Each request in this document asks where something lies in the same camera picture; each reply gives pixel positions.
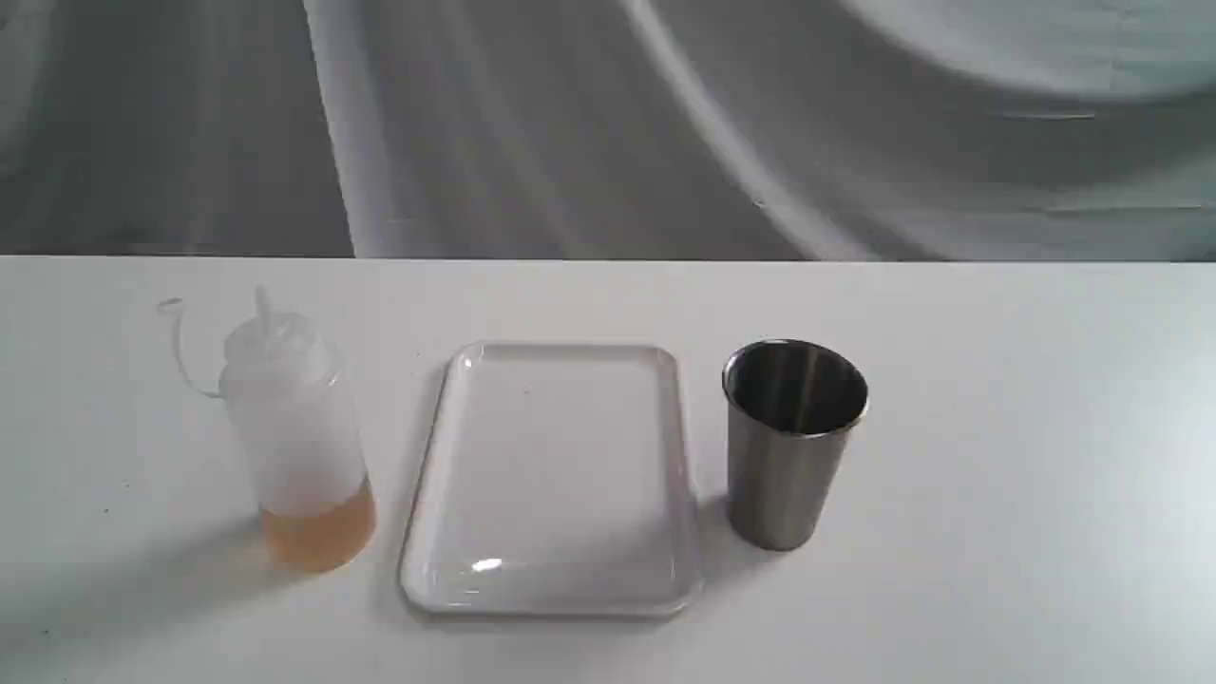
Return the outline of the clear plastic squeeze bottle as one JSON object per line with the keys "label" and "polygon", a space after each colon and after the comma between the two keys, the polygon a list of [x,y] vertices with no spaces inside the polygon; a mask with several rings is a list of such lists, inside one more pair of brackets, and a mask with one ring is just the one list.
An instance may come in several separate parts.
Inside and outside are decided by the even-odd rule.
{"label": "clear plastic squeeze bottle", "polygon": [[170,321],[182,382],[223,403],[246,455],[261,534],[278,562],[323,573],[351,562],[376,528],[376,501],[351,385],[337,347],[313,320],[255,288],[255,312],[227,333],[215,389],[182,358],[185,302],[158,303]]}

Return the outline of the stainless steel cup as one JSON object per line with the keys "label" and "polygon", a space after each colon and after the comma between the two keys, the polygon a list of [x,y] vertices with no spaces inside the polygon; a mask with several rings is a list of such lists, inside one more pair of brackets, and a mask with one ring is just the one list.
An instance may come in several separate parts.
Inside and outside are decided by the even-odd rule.
{"label": "stainless steel cup", "polygon": [[846,357],[803,340],[760,340],[727,359],[727,518],[776,553],[809,542],[869,385]]}

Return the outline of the white rectangular plastic tray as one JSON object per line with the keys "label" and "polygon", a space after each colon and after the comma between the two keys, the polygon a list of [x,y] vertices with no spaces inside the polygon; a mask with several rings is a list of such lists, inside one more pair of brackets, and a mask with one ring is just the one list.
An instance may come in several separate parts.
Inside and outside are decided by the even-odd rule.
{"label": "white rectangular plastic tray", "polygon": [[443,618],[671,618],[703,585],[676,359],[496,341],[447,361],[398,570]]}

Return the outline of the grey fabric backdrop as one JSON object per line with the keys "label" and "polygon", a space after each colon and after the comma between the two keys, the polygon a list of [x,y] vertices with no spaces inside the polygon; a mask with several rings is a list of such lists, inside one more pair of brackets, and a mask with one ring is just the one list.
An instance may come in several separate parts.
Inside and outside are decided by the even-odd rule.
{"label": "grey fabric backdrop", "polygon": [[1211,1],[5,1],[4,256],[1214,260]]}

